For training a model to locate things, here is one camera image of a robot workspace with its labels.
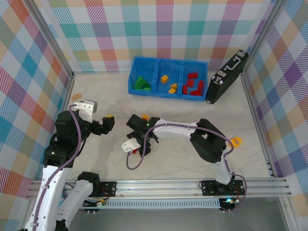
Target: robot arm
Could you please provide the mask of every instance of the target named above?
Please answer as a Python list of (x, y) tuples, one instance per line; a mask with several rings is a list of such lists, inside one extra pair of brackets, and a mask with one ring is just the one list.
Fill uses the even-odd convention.
[(200, 119), (197, 123), (182, 124), (168, 122), (158, 117), (151, 117), (150, 120), (147, 121), (137, 115), (132, 115), (127, 122), (127, 126), (134, 131), (127, 135), (130, 140), (122, 145), (124, 152), (129, 153), (134, 150), (139, 150), (140, 155), (142, 155), (145, 134), (150, 128), (154, 127), (146, 138), (145, 155), (151, 151), (151, 144), (149, 142), (151, 138), (155, 139), (156, 142), (158, 142), (158, 139), (164, 138), (188, 139), (199, 156), (203, 160), (213, 164), (216, 181), (224, 185), (228, 185), (231, 182), (232, 174), (227, 170), (225, 161), (221, 158), (223, 151), (226, 149), (226, 141), (211, 132), (195, 129), (195, 127), (206, 128), (223, 135), (208, 120)]
[[(91, 133), (102, 135), (108, 134), (112, 130), (115, 124), (113, 116), (104, 117), (103, 124), (92, 119), (92, 114), (96, 112), (96, 102), (84, 101), (75, 103), (75, 105), (77, 110), (73, 113), (78, 121), (83, 145)], [(25, 229), (23, 229), (24, 231), (67, 231), (84, 200), (90, 194), (97, 193), (100, 190), (99, 175), (83, 172), (79, 175), (72, 193), (65, 199), (61, 207), (58, 207), (65, 181), (74, 161), (58, 171), (48, 186), (46, 186), (46, 182), (60, 166), (76, 153), (79, 140), (76, 124), (69, 111), (61, 112), (55, 125), (57, 132), (52, 136), (50, 144), (44, 152), (43, 178), (38, 197), (31, 217)], [(45, 194), (41, 203), (39, 203), (43, 191), (45, 191)]]

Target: plaid wall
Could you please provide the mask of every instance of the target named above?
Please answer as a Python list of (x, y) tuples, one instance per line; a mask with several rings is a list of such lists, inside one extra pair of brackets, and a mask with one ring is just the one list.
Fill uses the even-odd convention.
[(83, 72), (130, 70), (136, 55), (219, 69), (254, 44), (274, 2), (36, 0), (71, 66)]
[(247, 81), (279, 177), (308, 227), (308, 0), (289, 0)]
[(24, 216), (67, 83), (22, 0), (0, 0), (0, 231)]

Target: small orange block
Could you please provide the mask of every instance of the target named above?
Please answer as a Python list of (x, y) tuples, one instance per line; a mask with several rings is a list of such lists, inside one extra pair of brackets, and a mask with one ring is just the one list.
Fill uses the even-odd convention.
[(82, 97), (82, 95), (80, 93), (77, 93), (76, 95), (73, 95), (71, 97), (71, 100), (76, 101), (76, 100), (79, 100), (81, 97)]
[(166, 75), (164, 75), (164, 76), (162, 76), (162, 77), (160, 78), (160, 81), (161, 81), (162, 83), (167, 83), (168, 80), (169, 80), (169, 77), (166, 76)]
[(176, 90), (178, 88), (178, 85), (176, 83), (173, 83), (173, 84), (171, 84), (170, 87)]
[(142, 119), (148, 120), (149, 121), (149, 116), (147, 114), (142, 115)]
[(174, 94), (177, 90), (171, 88), (168, 92), (171, 93), (171, 94)]

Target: white countertop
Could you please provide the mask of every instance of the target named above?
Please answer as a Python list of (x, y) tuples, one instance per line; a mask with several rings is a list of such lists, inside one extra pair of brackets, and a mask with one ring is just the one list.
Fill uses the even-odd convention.
[[(121, 144), (132, 132), (126, 126), (132, 114), (140, 117), (147, 114), (180, 123), (208, 119), (227, 138), (242, 138), (241, 146), (228, 156), (236, 173), (247, 178), (270, 176), (240, 78), (215, 104), (208, 104), (129, 95), (128, 76), (129, 72), (117, 72), (76, 77), (72, 95), (81, 93), (80, 100), (97, 101), (93, 119), (101, 123), (105, 115), (113, 114), (115, 126), (108, 135), (90, 135), (83, 152), (74, 162), (69, 179), (76, 179), (82, 171), (95, 172), (101, 179), (109, 180), (214, 178), (211, 164), (199, 157), (189, 140), (160, 139), (159, 144), (153, 140), (152, 151), (145, 156), (141, 166), (134, 171), (128, 170)], [(139, 160), (138, 154), (131, 155), (130, 166), (135, 166)]]

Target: black mounting bracket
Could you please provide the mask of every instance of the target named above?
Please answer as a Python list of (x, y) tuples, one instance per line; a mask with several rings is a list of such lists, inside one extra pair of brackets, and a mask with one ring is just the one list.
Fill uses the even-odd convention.
[(99, 190), (94, 192), (89, 197), (115, 197), (116, 182), (115, 181), (100, 181)]
[(200, 182), (203, 196), (243, 196), (245, 194), (242, 180), (231, 180), (228, 185), (218, 183), (216, 180), (203, 180)]

